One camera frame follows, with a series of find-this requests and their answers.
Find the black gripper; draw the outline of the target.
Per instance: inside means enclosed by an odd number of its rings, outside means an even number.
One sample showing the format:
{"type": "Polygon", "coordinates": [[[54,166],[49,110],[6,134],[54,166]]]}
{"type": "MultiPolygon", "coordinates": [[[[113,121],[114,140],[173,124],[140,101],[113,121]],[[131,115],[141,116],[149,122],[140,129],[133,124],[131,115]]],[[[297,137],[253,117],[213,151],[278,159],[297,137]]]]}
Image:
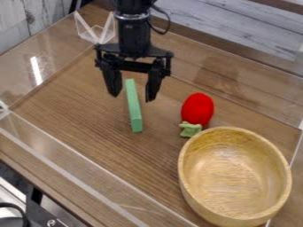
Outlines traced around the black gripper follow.
{"type": "Polygon", "coordinates": [[[107,93],[117,97],[121,91],[121,71],[148,74],[145,101],[156,99],[164,76],[170,75],[172,52],[152,45],[152,24],[148,12],[127,15],[114,13],[118,24],[115,43],[94,47],[95,66],[101,70],[107,93]]]}

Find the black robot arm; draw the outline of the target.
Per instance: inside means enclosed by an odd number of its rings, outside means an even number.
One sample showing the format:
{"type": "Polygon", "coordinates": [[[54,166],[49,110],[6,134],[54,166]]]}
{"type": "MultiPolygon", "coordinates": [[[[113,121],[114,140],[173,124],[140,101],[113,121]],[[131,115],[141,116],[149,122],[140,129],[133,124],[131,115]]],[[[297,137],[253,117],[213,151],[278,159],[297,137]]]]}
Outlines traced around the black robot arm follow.
{"type": "Polygon", "coordinates": [[[118,41],[94,45],[94,66],[102,73],[107,93],[117,97],[121,91],[121,71],[145,73],[145,101],[156,99],[161,80],[172,72],[173,53],[152,45],[152,32],[164,31],[152,26],[150,9],[168,14],[156,5],[157,0],[114,0],[114,19],[118,25],[118,41]]]}

